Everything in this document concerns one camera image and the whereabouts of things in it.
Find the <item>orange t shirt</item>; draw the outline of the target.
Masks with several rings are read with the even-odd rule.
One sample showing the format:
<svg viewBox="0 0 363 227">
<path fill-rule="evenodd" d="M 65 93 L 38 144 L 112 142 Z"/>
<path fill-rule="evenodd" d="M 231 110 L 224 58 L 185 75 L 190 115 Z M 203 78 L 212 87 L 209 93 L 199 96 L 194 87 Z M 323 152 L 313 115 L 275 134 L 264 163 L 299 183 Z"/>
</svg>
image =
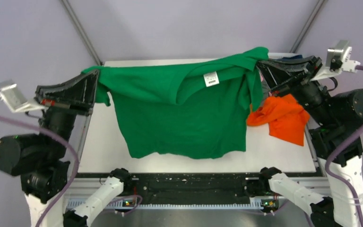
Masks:
<svg viewBox="0 0 363 227">
<path fill-rule="evenodd" d="M 250 127 L 268 125 L 269 135 L 298 146 L 304 146 L 305 127 L 310 115 L 292 95 L 267 97 L 263 105 L 251 113 Z"/>
</svg>

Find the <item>green t shirt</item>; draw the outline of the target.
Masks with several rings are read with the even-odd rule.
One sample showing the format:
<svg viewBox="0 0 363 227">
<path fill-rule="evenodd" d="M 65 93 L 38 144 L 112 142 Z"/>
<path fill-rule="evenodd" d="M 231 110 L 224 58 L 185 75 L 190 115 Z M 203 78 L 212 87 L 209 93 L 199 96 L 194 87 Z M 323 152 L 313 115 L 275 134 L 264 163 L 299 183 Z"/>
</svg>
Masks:
<svg viewBox="0 0 363 227">
<path fill-rule="evenodd" d="M 96 103 L 114 105 L 133 158 L 153 153 L 193 159 L 246 151 L 246 119 L 263 92 L 256 47 L 212 61 L 140 67 L 93 66 L 99 72 Z"/>
</svg>

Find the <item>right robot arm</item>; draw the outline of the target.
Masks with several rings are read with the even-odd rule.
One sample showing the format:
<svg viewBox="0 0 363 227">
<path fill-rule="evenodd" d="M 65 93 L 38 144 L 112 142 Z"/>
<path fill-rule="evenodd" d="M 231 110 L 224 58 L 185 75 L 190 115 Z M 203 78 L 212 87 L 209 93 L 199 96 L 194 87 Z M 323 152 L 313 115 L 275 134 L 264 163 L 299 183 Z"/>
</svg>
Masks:
<svg viewBox="0 0 363 227">
<path fill-rule="evenodd" d="M 343 71 L 354 73 L 360 63 L 348 57 L 322 63 L 312 56 L 270 59 L 256 66 L 273 95 L 291 94 L 318 124 L 310 130 L 311 143 L 331 195 L 316 193 L 275 167 L 261 169 L 257 180 L 247 182 L 245 193 L 280 195 L 303 210 L 316 227 L 363 227 L 363 88 L 331 96 L 319 83 Z"/>
</svg>

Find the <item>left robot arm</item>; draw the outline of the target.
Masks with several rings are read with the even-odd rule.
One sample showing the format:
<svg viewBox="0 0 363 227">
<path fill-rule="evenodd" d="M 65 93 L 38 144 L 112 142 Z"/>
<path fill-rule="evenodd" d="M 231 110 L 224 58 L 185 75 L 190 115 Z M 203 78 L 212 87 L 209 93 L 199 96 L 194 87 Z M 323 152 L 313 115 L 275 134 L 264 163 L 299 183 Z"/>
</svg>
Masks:
<svg viewBox="0 0 363 227">
<path fill-rule="evenodd" d="M 14 113 L 41 111 L 35 133 L 0 139 L 0 171 L 19 176 L 34 227 L 87 227 L 119 195 L 131 193 L 129 172 L 117 168 L 84 204 L 72 210 L 63 206 L 64 193 L 73 181 L 69 139 L 76 117 L 90 116 L 95 103 L 99 70 L 83 72 L 57 85 L 38 86 L 28 100 L 13 81 L 0 83 L 0 100 Z"/>
</svg>

